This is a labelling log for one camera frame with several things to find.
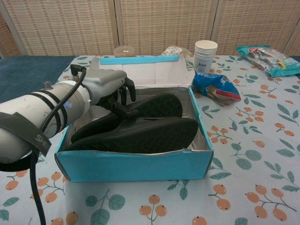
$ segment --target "snack bag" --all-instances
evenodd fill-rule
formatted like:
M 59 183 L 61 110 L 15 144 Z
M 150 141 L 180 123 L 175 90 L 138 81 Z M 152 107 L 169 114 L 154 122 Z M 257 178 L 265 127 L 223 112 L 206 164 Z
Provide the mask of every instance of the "snack bag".
M 300 73 L 300 62 L 270 48 L 270 45 L 242 45 L 236 50 L 271 77 Z
M 224 75 L 195 72 L 192 85 L 210 98 L 241 100 L 238 90 Z

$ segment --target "tablecloth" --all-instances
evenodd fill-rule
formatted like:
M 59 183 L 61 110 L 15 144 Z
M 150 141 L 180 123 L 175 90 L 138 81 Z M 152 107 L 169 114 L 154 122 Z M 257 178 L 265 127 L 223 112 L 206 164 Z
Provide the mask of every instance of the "tablecloth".
M 92 58 L 72 63 L 88 67 Z M 216 56 L 211 72 L 226 75 L 242 101 L 196 94 L 214 149 L 203 180 L 71 183 L 53 157 L 59 133 L 37 164 L 47 224 L 299 224 L 300 80 L 269 78 L 238 56 Z M 59 80 L 70 74 L 68 67 Z M 0 172 L 0 178 L 0 224 L 39 224 L 29 171 Z

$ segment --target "wicker panel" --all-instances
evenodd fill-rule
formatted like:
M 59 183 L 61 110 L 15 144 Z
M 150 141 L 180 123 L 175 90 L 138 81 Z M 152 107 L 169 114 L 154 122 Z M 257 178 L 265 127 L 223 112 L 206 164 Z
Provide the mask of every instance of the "wicker panel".
M 269 44 L 283 51 L 298 21 L 300 0 L 220 0 L 212 40 L 217 54 L 238 54 L 238 45 Z
M 285 54 L 300 55 L 300 21 L 298 22 L 297 28 L 294 30 L 286 47 Z
M 3 0 L 29 55 L 113 53 L 110 0 Z
M 8 56 L 20 55 L 20 50 L 15 43 L 2 15 L 0 14 L 0 51 L 6 58 Z
M 215 3 L 213 0 L 120 0 L 124 44 L 133 46 L 139 55 L 159 55 L 170 45 L 194 52 L 196 41 L 210 38 Z

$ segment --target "black shoe sole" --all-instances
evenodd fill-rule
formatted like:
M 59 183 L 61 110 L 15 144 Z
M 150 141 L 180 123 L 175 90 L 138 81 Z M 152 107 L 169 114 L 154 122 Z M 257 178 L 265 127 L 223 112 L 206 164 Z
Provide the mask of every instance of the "black shoe sole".
M 139 110 L 140 117 L 181 117 L 182 105 L 180 100 L 170 93 L 155 95 L 142 101 L 126 105 L 128 110 Z M 110 113 L 98 120 L 80 128 L 71 138 L 74 143 L 88 136 L 109 132 L 118 127 L 122 118 Z
M 100 150 L 122 153 L 162 153 L 187 148 L 198 130 L 189 118 L 166 117 L 158 120 L 138 118 L 124 121 L 111 131 L 81 139 L 65 150 Z

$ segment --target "robotic hand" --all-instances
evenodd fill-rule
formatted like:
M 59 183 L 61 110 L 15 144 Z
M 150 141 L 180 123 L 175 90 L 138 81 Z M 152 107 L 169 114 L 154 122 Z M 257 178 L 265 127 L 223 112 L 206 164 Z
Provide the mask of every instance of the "robotic hand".
M 74 80 L 78 80 L 78 71 L 81 66 L 71 65 L 71 72 Z M 0 104 L 0 123 L 8 121 L 3 115 L 18 115 L 29 120 L 37 128 L 41 128 L 43 122 L 51 113 L 52 109 L 68 94 L 76 85 L 76 81 L 62 81 L 51 86 L 45 82 L 45 88 L 32 92 L 30 94 L 12 99 Z M 90 105 L 99 105 L 105 109 L 123 118 L 130 116 L 130 112 L 123 105 L 126 104 L 126 88 L 128 88 L 132 101 L 135 101 L 135 86 L 133 81 L 127 78 L 124 71 L 121 70 L 97 70 L 86 71 L 86 76 L 82 85 L 78 87 L 75 93 L 65 102 L 50 120 L 45 128 L 44 135 L 47 138 L 64 129 L 67 125 L 73 123 L 90 108 Z M 17 129 L 26 129 L 19 124 Z M 50 147 L 49 142 L 43 139 L 42 135 L 35 137 L 44 147 Z M 9 129 L 1 127 L 0 124 L 0 163 L 12 163 L 31 151 L 31 145 L 28 141 L 20 138 Z

